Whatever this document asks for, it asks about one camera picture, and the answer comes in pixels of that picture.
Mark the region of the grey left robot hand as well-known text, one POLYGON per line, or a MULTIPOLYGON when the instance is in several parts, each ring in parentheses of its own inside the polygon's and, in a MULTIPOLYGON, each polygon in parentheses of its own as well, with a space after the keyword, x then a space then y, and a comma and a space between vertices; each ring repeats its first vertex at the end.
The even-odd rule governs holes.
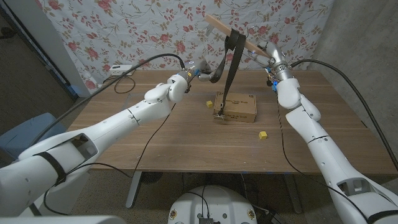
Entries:
POLYGON ((206 60, 189 61, 185 64, 185 68, 187 69, 188 82, 195 78, 201 82, 210 82, 215 76, 206 60))

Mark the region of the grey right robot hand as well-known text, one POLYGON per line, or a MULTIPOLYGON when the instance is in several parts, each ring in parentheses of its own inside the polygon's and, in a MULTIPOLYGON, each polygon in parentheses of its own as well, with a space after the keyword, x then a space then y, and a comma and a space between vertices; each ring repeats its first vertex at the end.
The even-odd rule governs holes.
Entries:
POLYGON ((249 57, 257 62, 263 68, 269 67, 276 73, 288 68, 287 59, 282 50, 273 42, 260 42, 257 45, 266 56, 252 51, 249 57))

